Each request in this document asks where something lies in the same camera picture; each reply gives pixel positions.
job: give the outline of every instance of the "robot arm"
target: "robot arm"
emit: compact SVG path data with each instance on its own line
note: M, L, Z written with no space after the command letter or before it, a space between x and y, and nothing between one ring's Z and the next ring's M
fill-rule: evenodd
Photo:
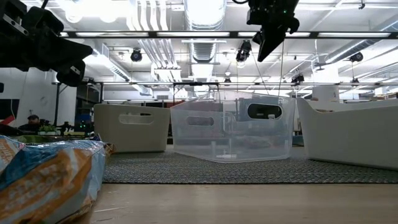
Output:
M253 37L253 42L260 45L257 60L262 62L275 48L285 40L286 32L297 32L300 26L294 17L294 10L299 0L246 0L237 4L248 3L247 25L259 25L261 29Z
M48 10L20 0L0 1L0 67L27 72L36 67L57 72L60 82L77 86L83 79L83 59L93 53L87 45L60 37L63 24Z

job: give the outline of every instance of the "transparent plastic bin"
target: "transparent plastic bin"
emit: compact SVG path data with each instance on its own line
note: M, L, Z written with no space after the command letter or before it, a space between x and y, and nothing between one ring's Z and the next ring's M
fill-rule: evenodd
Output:
M215 162L286 159L295 99L217 91L171 107L174 151Z

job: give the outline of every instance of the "wooden surface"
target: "wooden surface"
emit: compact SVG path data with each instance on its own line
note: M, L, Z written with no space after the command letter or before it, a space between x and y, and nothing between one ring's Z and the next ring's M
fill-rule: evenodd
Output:
M104 184L80 223L398 223L398 185Z

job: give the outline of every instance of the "bin handle cutout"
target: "bin handle cutout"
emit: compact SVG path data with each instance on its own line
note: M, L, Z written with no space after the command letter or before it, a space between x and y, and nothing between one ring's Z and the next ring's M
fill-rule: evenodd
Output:
M186 118L187 124L191 126L213 126L214 119L206 117L189 116Z
M152 124L154 117L148 113L120 114L119 122L122 124Z
M248 115L251 119L279 119L282 108L278 105L252 103L248 106Z

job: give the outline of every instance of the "green plant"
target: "green plant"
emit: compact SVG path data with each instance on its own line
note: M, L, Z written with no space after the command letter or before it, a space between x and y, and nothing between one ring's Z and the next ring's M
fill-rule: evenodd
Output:
M53 131L56 131L56 130L57 129L54 126L52 126L52 125L41 126L39 128L39 131L43 131L43 132L53 132Z

